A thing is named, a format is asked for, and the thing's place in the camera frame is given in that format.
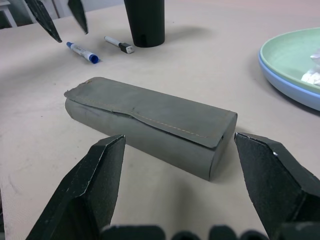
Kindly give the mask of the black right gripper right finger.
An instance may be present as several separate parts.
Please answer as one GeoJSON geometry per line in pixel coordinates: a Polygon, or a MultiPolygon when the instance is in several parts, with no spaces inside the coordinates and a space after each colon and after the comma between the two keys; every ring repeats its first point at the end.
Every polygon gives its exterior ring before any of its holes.
{"type": "Polygon", "coordinates": [[[319,238],[320,181],[285,146],[234,135],[249,198],[269,238],[319,238]]]}

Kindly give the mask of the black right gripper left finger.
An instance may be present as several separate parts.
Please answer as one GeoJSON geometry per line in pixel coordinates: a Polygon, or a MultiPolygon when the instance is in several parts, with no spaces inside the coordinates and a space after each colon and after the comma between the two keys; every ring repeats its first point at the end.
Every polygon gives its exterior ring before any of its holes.
{"type": "Polygon", "coordinates": [[[98,240],[118,198],[126,139],[99,140],[61,180],[28,240],[98,240]]]}

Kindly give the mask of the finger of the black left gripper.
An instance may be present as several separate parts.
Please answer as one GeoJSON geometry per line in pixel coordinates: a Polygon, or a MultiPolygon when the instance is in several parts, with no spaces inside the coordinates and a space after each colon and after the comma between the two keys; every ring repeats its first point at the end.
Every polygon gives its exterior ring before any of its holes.
{"type": "Polygon", "coordinates": [[[25,0],[26,5],[42,28],[57,42],[62,42],[46,7],[40,0],[25,0]]]}
{"type": "Polygon", "coordinates": [[[75,20],[78,22],[84,34],[88,34],[88,24],[87,18],[84,10],[84,6],[81,0],[68,0],[67,3],[72,15],[74,16],[75,20]]]}

